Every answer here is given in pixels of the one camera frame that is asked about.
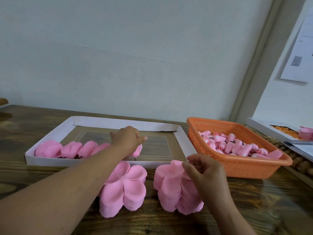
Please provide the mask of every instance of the orange basket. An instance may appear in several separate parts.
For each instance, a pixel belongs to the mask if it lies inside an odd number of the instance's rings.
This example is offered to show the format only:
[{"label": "orange basket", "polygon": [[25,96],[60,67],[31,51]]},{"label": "orange basket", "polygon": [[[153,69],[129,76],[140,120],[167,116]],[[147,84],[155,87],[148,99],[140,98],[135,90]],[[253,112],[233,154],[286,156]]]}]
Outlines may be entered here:
[{"label": "orange basket", "polygon": [[233,133],[236,138],[247,144],[255,143],[268,152],[277,150],[274,145],[241,124],[195,117],[188,118],[187,123],[189,125],[188,137],[197,152],[208,154],[223,163],[227,176],[265,179],[269,178],[280,166],[290,166],[292,164],[291,157],[284,152],[278,160],[220,154],[211,149],[197,132],[210,130],[212,133],[218,132],[226,135]]}]

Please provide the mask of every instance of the dark wood surface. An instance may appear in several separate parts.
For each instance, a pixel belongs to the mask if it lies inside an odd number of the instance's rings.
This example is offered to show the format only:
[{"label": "dark wood surface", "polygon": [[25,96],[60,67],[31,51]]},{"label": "dark wood surface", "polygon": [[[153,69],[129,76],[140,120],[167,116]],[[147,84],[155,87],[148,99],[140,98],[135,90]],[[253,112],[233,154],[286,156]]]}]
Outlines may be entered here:
[{"label": "dark wood surface", "polygon": [[[26,106],[0,108],[0,199],[63,169],[26,166],[23,154],[73,115],[138,120]],[[186,123],[173,123],[187,132]],[[73,234],[218,234],[206,208],[189,216],[165,212],[152,188],[154,170],[147,171],[141,208],[134,212],[122,208],[114,218],[105,219],[96,199]],[[313,234],[313,189],[285,168],[266,180],[228,178],[228,182],[237,207],[258,234]]]}]

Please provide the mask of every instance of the forearm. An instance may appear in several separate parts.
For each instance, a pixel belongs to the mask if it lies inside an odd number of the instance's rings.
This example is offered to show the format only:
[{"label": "forearm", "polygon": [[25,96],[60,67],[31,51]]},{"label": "forearm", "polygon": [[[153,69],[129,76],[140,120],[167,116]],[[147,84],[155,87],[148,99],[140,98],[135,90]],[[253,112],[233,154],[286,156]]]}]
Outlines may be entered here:
[{"label": "forearm", "polygon": [[217,222],[221,235],[256,235],[233,201],[225,208],[214,208],[210,211]]},{"label": "forearm", "polygon": [[70,234],[124,154],[109,147],[1,200],[1,234]]}]

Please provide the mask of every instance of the poster on wall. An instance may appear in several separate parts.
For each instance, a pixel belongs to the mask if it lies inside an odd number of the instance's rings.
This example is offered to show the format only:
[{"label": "poster on wall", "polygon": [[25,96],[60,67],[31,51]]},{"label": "poster on wall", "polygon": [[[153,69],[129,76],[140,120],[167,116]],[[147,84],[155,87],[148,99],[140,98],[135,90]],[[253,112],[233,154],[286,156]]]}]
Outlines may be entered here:
[{"label": "poster on wall", "polygon": [[313,7],[303,21],[281,79],[313,81]]}]

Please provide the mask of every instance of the hand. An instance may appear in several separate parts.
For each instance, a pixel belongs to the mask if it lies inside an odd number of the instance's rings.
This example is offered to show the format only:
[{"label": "hand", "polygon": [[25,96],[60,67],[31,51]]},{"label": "hand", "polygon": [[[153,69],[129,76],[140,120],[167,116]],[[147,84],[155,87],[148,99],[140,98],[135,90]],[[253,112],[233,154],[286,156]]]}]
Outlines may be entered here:
[{"label": "hand", "polygon": [[182,166],[210,212],[213,214],[233,207],[223,165],[205,154],[193,154],[187,159],[189,162],[183,162]]},{"label": "hand", "polygon": [[132,126],[121,128],[116,133],[110,132],[110,136],[111,146],[122,149],[125,156],[135,152],[137,147],[148,139],[147,136],[140,136],[139,131]]}]

